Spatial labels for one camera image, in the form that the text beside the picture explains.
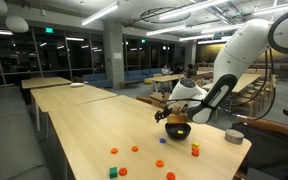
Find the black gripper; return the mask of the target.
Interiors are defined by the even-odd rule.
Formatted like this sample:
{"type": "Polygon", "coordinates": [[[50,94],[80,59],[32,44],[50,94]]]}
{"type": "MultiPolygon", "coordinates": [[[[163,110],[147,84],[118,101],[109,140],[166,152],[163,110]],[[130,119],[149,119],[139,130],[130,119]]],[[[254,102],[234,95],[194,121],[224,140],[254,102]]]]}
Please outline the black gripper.
{"type": "Polygon", "coordinates": [[[159,122],[161,119],[168,117],[172,113],[172,109],[165,107],[162,111],[157,111],[154,115],[155,121],[159,122]]]}

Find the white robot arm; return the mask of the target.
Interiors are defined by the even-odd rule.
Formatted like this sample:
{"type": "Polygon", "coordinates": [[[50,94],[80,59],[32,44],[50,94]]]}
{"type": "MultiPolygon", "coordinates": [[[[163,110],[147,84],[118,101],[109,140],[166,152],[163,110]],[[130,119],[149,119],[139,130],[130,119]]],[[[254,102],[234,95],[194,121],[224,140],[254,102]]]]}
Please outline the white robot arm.
{"type": "Polygon", "coordinates": [[[232,92],[246,69],[269,48],[288,54],[288,12],[273,24],[263,19],[252,19],[240,27],[214,61],[211,89],[206,91],[189,78],[180,80],[169,96],[166,107],[154,115],[156,122],[187,105],[186,114],[190,121],[206,123],[232,92]]]}

